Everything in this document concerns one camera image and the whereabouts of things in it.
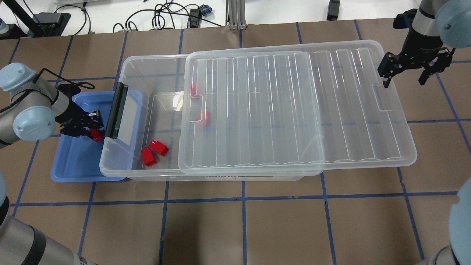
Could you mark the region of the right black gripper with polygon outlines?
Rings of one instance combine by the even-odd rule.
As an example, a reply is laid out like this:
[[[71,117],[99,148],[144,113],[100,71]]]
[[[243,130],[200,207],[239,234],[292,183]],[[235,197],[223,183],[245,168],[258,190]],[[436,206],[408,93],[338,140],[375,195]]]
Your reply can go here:
[[[443,72],[451,65],[453,50],[447,47],[439,47],[432,52],[424,50],[402,51],[398,55],[387,52],[383,56],[379,66],[378,74],[383,77],[384,88],[390,86],[392,77],[405,70],[424,69],[419,77],[419,84],[424,86],[429,77],[435,73]]]

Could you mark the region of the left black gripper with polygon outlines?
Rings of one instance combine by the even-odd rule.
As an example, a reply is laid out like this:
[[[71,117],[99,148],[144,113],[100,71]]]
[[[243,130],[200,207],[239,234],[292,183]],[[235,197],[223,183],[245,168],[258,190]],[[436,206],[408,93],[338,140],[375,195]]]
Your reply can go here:
[[[102,116],[99,110],[91,113],[86,112],[70,100],[66,110],[59,115],[59,125],[59,131],[63,135],[90,138],[89,128],[99,132],[102,129]]]

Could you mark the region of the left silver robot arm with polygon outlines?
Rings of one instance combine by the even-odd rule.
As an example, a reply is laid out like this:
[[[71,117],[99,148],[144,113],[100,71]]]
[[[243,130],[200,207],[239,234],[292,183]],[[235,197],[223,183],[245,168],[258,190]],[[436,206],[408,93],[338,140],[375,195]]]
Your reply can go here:
[[[22,63],[1,69],[1,89],[10,98],[10,104],[1,109],[1,148],[20,140],[42,141],[52,136],[57,126],[61,134],[102,141],[105,131],[101,112],[87,112],[72,100],[81,89],[95,86],[65,78],[63,84],[53,86],[42,78],[45,72],[50,70],[43,68],[37,73]]]

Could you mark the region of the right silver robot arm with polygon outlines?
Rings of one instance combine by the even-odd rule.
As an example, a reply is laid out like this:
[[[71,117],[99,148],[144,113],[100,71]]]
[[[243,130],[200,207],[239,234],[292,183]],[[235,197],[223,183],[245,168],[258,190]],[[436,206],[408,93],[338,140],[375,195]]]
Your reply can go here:
[[[387,52],[378,66],[383,86],[389,87],[397,74],[422,69],[418,82],[450,66],[455,50],[471,45],[471,2],[469,0],[422,0],[419,7],[398,14],[394,29],[408,34],[399,54]]]

